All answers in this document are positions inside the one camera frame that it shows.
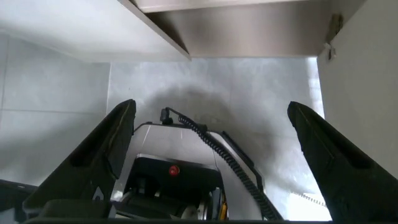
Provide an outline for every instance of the hinge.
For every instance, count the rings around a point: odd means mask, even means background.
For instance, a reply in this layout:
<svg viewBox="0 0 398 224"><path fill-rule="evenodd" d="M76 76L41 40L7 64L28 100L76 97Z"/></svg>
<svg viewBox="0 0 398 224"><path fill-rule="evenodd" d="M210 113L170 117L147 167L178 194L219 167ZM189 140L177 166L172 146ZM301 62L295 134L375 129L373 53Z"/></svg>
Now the hinge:
<svg viewBox="0 0 398 224"><path fill-rule="evenodd" d="M336 49L334 48L334 46L332 46L331 41L343 28L343 24L344 24L344 18L342 14L331 15L329 23L329 31L325 38L325 48L329 50L328 61L333 60L337 56Z"/></svg>

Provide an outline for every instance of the red emergency stop button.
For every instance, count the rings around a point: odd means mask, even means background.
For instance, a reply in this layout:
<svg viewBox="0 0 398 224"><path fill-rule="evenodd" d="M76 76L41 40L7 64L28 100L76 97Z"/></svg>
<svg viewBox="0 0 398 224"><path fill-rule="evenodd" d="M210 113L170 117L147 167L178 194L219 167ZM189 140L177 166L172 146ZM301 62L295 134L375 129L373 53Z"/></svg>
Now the red emergency stop button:
<svg viewBox="0 0 398 224"><path fill-rule="evenodd" d="M172 177L178 176L178 174L180 173L180 168L178 168L178 166L176 165L172 165L169 168L169 174Z"/></svg>

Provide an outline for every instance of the black cable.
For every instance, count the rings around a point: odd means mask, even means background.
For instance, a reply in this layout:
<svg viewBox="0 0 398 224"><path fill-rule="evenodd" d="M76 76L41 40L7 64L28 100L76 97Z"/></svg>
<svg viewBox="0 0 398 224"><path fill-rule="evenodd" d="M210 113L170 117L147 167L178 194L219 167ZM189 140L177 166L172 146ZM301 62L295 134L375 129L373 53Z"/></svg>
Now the black cable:
<svg viewBox="0 0 398 224"><path fill-rule="evenodd" d="M215 152L217 152L218 155L221 156L221 158L223 158L226 161L226 163L238 176L238 178L241 180L245 188L248 190L248 192L257 202L263 217L266 217L268 220L283 220L282 216L279 214L275 206L264 194L264 192L260 191L256 187L256 185L254 185L253 181L251 181L249 176L243 171L242 167L235 160L235 158L229 153L229 151L224 147L224 145L218 142L210 133L207 132L206 126L198 125L190 118L173 110L172 108L166 108L166 109L177 114L179 122L188 126L192 131L196 132L204 143L210 146Z"/></svg>

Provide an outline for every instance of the white cabinet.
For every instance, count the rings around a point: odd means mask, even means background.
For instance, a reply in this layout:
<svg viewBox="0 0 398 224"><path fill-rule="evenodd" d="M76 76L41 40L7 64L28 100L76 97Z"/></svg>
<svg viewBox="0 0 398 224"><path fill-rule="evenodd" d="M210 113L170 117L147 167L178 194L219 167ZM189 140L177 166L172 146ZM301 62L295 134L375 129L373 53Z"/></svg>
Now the white cabinet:
<svg viewBox="0 0 398 224"><path fill-rule="evenodd" d="M89 62L190 58L128 0L1 0L0 30Z"/></svg>
<svg viewBox="0 0 398 224"><path fill-rule="evenodd" d="M367 0L318 57L326 120L398 177L398 1Z"/></svg>

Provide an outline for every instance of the cabinet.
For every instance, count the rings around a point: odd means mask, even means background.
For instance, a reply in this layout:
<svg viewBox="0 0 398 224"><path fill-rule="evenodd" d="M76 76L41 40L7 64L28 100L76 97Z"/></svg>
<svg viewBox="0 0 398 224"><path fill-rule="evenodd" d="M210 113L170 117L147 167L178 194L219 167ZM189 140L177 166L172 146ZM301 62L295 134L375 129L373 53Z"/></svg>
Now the cabinet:
<svg viewBox="0 0 398 224"><path fill-rule="evenodd" d="M398 1L367 0L318 57L325 118L398 177Z"/></svg>

